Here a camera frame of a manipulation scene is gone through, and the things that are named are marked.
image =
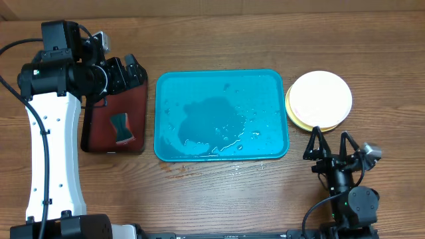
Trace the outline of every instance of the black cable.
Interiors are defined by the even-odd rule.
[[[357,187],[357,186],[360,185],[360,183],[363,180],[363,178],[365,177],[365,173],[366,173],[366,171],[365,171],[365,158],[363,157],[363,155],[361,153],[359,155],[360,155],[360,157],[359,157],[359,163],[361,164],[361,174],[360,174],[359,180],[354,185],[354,187]]]
[[[317,178],[319,179],[319,181],[320,181],[321,185],[323,186],[323,188],[324,188],[326,191],[328,191],[327,187],[325,186],[325,183],[321,180],[320,175],[324,176],[324,177],[325,177],[325,179],[326,179],[326,175],[324,175],[323,173],[318,173],[318,174],[317,174]]]
[[[303,224],[302,224],[302,226],[301,226],[301,228],[302,228],[302,232],[303,232],[303,236],[304,236],[304,238],[305,239],[309,239],[308,237],[307,237],[307,234],[305,233],[305,222],[307,222],[307,218],[308,218],[308,216],[316,209],[316,208],[318,208],[319,206],[321,206],[321,205],[323,205],[325,202],[327,202],[327,201],[330,201],[330,200],[333,200],[333,199],[336,199],[337,197],[340,197],[341,195],[343,195],[344,193],[340,193],[340,194],[338,194],[338,195],[333,195],[332,197],[328,197],[328,198],[326,198],[326,199],[323,199],[322,201],[320,201],[320,202],[318,202],[316,205],[314,205],[314,206],[312,206],[308,211],[307,211],[307,213],[305,214],[305,216],[304,216],[304,219],[303,219]]]
[[[37,41],[43,41],[42,39],[23,39],[23,40],[17,40],[15,42],[12,42],[11,44],[8,44],[6,46],[4,46],[1,50],[0,50],[0,55],[3,54],[3,52],[5,52],[7,49],[12,48],[18,44],[22,44],[22,43],[27,43],[27,42],[37,42]]]
[[[37,41],[43,41],[42,39],[24,39],[24,40],[18,40],[16,42],[12,42],[11,44],[8,44],[7,46],[4,46],[0,50],[0,55],[3,54],[7,49],[14,47],[18,44],[26,43],[26,42],[37,42]],[[28,101],[24,100],[21,95],[16,92],[15,89],[13,89],[0,75],[0,82],[10,93],[12,93],[22,104],[24,104],[28,110],[33,114],[35,120],[37,121],[39,127],[40,127],[40,133],[42,138],[42,144],[44,148],[44,201],[43,201],[43,208],[42,208],[42,219],[41,219],[41,227],[40,227],[40,233],[39,233],[39,239],[43,239],[44,232],[46,230],[46,222],[47,222],[47,214],[48,214],[48,205],[49,205],[49,197],[48,197],[48,187],[49,187],[49,176],[50,176],[50,167],[49,167],[49,159],[48,159],[48,142],[47,142],[47,132],[44,128],[44,125],[41,121],[40,116],[35,111],[35,109],[28,103]]]

